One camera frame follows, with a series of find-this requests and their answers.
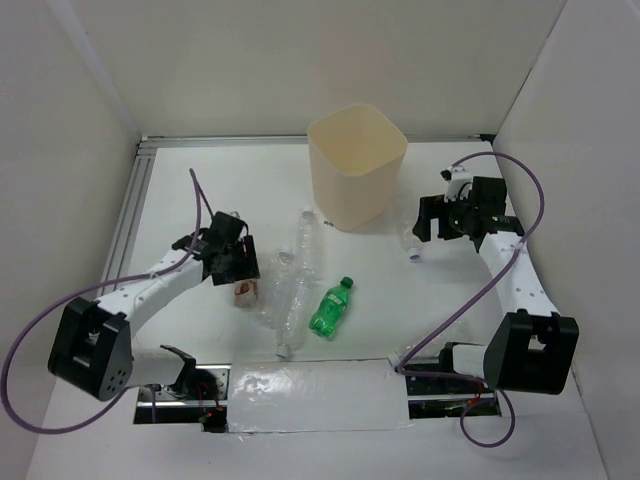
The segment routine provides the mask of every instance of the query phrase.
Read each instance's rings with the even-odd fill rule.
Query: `white tabletop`
[[[400,183],[416,197],[444,190],[438,172],[488,144],[410,144]],[[131,257],[142,271],[193,228],[194,200],[187,168],[193,167],[214,209],[237,210],[255,236],[264,262],[291,243],[295,214],[312,200],[305,145],[168,148],[158,151]],[[469,164],[475,174],[498,176],[493,158]],[[357,288],[337,338],[309,335],[303,360],[385,358],[443,321],[489,278],[465,240],[433,241],[424,262],[405,259],[388,215],[355,233],[322,226],[324,287],[351,276]],[[205,282],[176,299],[139,333],[144,346],[171,343],[200,363],[271,361],[272,330],[232,306],[230,287]],[[480,302],[454,330],[486,342],[499,324],[495,294]],[[419,420],[380,432],[204,434],[196,425],[132,425],[135,393],[106,418],[80,432],[41,436],[30,479],[70,478],[606,478],[589,420],[573,378],[558,397],[513,395],[516,433],[486,451],[464,440],[457,419]],[[83,420],[96,401],[58,381],[47,426]],[[497,438],[507,418],[468,420],[480,438]]]

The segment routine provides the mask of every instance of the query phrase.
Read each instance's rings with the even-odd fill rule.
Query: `metal frame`
[[[426,142],[480,142],[479,135],[438,136],[406,135],[411,143]],[[143,137],[138,145],[133,170],[125,194],[111,249],[102,273],[102,280],[121,277],[126,273],[133,250],[133,240],[138,232],[144,199],[147,195],[153,163],[159,148],[216,147],[229,145],[302,145],[306,135],[274,135],[248,137]],[[98,296],[113,291],[116,286],[98,291]]]

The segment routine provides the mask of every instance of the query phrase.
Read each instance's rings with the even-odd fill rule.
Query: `beige bin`
[[[314,199],[340,230],[353,230],[389,206],[407,139],[371,105],[352,105],[309,126]]]

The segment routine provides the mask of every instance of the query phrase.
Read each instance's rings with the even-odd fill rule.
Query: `bottle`
[[[314,296],[313,273],[307,269],[297,269],[297,272],[289,312],[276,325],[276,356],[281,360],[289,360],[291,354],[302,345],[310,313],[309,307]]]
[[[423,243],[413,234],[413,226],[418,220],[419,201],[411,201],[406,193],[399,193],[393,199],[393,221],[400,238],[400,245],[407,252],[412,262],[417,262],[422,256]]]
[[[287,315],[291,305],[292,287],[295,279],[293,249],[282,247],[269,262],[267,281],[262,285],[264,322],[274,328]]]
[[[298,218],[296,257],[299,268],[321,276],[320,223],[312,207],[305,207]]]
[[[329,289],[320,302],[318,311],[311,317],[309,328],[321,337],[331,338],[336,333],[340,319],[349,306],[349,295],[353,280],[344,277],[340,285]]]

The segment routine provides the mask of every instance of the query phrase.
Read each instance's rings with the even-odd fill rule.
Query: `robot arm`
[[[504,318],[493,339],[488,346],[448,344],[441,352],[443,368],[483,378],[494,389],[559,394],[571,368],[578,325],[558,313],[526,245],[518,245],[524,230],[516,217],[505,215],[505,181],[472,177],[460,166],[441,175],[449,183],[447,193],[420,199],[413,228],[420,240],[431,240],[431,220],[437,220],[438,237],[468,236],[492,276],[520,249],[517,262],[496,286]]]
[[[48,368],[98,400],[106,401],[130,386],[172,385],[187,388],[196,361],[177,348],[163,345],[153,351],[132,351],[131,341],[159,310],[174,298],[211,277],[214,285],[258,278],[253,237],[241,234],[242,220],[217,212],[211,226],[197,235],[191,256],[175,270],[155,272],[178,263],[192,235],[146,273],[149,278],[122,285],[91,302],[76,298],[66,305],[49,357]]]

